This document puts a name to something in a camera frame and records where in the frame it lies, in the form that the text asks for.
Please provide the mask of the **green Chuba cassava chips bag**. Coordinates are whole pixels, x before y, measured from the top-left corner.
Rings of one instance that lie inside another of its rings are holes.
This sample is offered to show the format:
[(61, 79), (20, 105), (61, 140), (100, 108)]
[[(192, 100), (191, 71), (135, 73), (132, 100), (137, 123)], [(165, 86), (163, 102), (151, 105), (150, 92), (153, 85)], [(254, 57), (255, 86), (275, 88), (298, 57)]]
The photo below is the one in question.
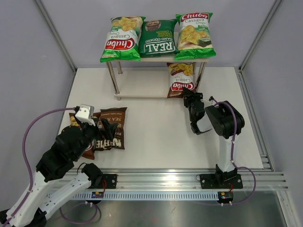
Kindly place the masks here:
[(138, 44), (144, 20), (143, 16), (112, 18), (111, 30), (107, 36), (100, 62), (140, 61)]

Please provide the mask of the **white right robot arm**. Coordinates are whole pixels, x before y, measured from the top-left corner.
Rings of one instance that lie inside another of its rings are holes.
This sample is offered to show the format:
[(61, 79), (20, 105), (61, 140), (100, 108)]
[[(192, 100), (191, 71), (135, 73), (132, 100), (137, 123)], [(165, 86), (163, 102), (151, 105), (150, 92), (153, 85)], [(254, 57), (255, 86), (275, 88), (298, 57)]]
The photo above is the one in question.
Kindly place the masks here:
[(203, 94), (183, 89), (184, 106), (189, 111), (191, 130), (200, 135), (214, 130), (219, 137), (219, 161), (212, 174), (200, 174), (202, 189), (242, 189), (243, 183), (234, 163), (238, 136), (245, 126), (243, 116), (228, 102), (203, 100)]

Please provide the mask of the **dark green Real chips bag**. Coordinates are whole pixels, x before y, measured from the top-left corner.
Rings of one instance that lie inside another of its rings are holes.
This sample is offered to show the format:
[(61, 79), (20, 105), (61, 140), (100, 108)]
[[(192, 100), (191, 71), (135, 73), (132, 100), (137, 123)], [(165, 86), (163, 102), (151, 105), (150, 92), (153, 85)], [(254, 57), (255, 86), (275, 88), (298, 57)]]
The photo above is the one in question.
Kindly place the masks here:
[(144, 21), (139, 41), (142, 58), (179, 53), (174, 38), (176, 19)]

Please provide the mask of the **green Chuba seaweed chips bag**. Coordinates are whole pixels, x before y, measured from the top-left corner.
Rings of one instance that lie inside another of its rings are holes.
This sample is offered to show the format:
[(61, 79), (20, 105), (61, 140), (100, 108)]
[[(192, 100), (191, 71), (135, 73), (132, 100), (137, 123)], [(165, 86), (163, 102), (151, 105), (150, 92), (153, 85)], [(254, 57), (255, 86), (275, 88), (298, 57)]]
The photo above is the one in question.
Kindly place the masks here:
[(209, 30), (212, 15), (212, 12), (176, 15), (180, 27), (176, 61), (210, 58), (216, 55)]

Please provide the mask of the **brown Chuba cassava chips bag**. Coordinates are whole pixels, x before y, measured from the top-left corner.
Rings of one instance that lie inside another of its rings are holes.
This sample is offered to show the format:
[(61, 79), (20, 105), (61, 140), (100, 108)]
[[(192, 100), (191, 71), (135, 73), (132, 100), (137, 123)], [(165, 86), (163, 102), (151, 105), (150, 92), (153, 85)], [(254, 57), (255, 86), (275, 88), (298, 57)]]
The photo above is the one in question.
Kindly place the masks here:
[(183, 88), (195, 91), (193, 63), (167, 62), (169, 69), (169, 91), (167, 98), (182, 98)]

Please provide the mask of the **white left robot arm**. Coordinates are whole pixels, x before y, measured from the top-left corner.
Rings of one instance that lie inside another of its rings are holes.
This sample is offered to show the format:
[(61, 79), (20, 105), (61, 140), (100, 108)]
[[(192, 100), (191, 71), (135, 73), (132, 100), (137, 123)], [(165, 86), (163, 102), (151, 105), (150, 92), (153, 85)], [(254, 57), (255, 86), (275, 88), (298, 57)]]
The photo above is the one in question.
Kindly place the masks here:
[(85, 123), (81, 127), (68, 126), (56, 137), (52, 147), (42, 155), (29, 186), (10, 209), (0, 213), (3, 226), (43, 227), (47, 220), (78, 192), (105, 186), (103, 172), (95, 164), (86, 164), (73, 180), (48, 196), (52, 186), (74, 167), (87, 147), (95, 139), (113, 139), (117, 123), (101, 120), (104, 128)]

